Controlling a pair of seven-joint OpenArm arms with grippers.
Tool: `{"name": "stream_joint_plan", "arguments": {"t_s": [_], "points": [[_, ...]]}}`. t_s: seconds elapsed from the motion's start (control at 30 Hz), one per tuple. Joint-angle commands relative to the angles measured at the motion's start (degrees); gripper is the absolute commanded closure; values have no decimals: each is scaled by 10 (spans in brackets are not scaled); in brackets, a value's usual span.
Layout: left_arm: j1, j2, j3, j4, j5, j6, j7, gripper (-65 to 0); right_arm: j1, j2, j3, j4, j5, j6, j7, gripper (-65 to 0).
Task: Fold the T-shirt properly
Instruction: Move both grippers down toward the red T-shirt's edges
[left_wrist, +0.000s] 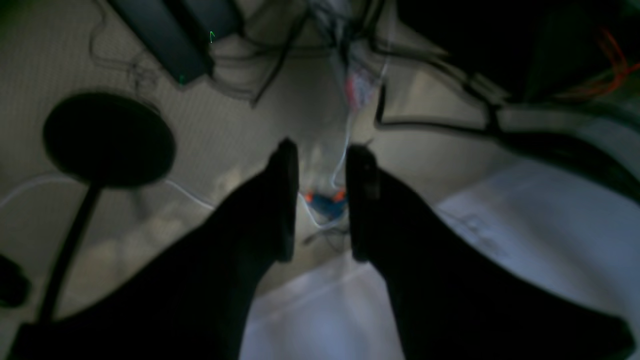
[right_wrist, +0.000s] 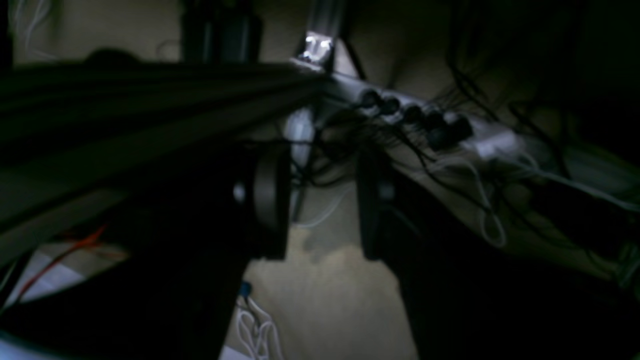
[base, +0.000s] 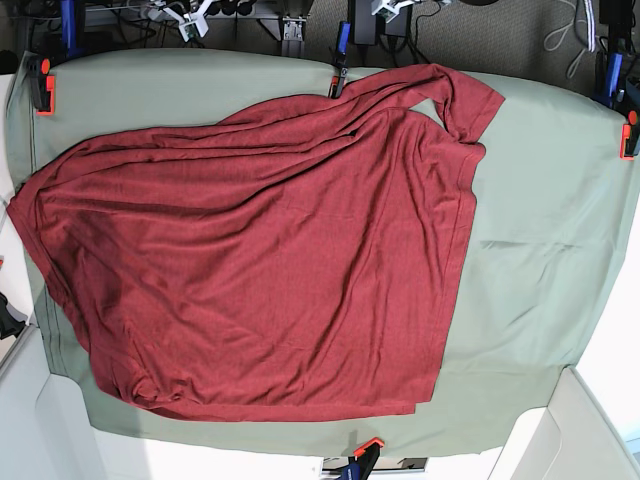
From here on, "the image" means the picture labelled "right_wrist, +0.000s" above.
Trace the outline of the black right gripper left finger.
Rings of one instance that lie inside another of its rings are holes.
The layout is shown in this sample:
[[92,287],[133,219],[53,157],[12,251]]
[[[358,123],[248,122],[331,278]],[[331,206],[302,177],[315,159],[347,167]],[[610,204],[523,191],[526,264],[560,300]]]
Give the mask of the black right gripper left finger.
[[1,315],[1,341],[60,360],[215,360],[253,259],[285,256],[290,146],[238,143],[83,228],[112,268]]

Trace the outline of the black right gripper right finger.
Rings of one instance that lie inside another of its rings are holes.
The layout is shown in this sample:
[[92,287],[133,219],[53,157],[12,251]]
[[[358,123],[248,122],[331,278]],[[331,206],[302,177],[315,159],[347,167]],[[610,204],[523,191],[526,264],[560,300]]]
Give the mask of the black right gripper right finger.
[[614,284],[490,246],[382,152],[359,151],[356,187],[421,360],[639,358],[639,303]]

